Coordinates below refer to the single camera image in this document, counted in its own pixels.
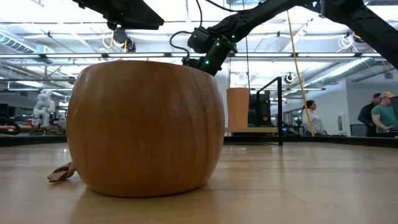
overhead rig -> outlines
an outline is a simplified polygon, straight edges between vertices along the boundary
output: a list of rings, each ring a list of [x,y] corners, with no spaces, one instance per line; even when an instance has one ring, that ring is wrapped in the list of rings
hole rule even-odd
[[[123,29],[158,29],[164,20],[143,0],[130,1],[81,1],[73,0],[81,7],[88,7],[104,15],[108,27]],[[327,19],[348,26],[363,41],[380,53],[391,65],[398,68],[398,31],[370,10],[363,0],[268,0],[258,6],[237,11],[215,26],[195,28],[188,46],[205,54],[199,59],[185,57],[184,65],[194,67],[210,75],[216,75],[231,52],[237,53],[236,43],[245,38],[253,28],[267,22],[281,12],[302,6]]]

orange cylinder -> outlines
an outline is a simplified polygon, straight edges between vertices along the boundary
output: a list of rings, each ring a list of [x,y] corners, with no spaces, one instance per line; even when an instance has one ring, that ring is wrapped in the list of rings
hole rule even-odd
[[[72,160],[102,194],[175,194],[207,182],[224,138],[217,82],[169,63],[117,61],[84,69],[67,118]]]
[[[226,91],[228,104],[228,127],[247,128],[249,113],[248,88],[230,88]]]

green shirt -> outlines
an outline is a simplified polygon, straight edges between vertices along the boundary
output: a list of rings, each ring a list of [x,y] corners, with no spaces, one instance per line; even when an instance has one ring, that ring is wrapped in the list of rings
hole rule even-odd
[[[372,115],[380,115],[380,122],[385,126],[395,126],[398,128],[398,120],[394,108],[391,105],[377,105],[372,110]],[[377,133],[386,133],[385,130],[377,127]]]

white robot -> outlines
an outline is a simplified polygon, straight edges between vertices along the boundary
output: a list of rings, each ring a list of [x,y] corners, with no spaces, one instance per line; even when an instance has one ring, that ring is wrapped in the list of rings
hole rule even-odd
[[[50,113],[55,111],[55,103],[50,99],[51,95],[51,91],[40,91],[37,96],[38,101],[33,109],[33,117],[35,119],[32,125],[48,126],[50,124]]]

cardboard tube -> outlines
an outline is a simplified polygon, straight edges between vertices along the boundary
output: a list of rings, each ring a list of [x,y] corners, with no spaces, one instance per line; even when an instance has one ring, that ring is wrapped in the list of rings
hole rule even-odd
[[[227,89],[229,128],[246,128],[248,126],[249,93],[248,88]]]

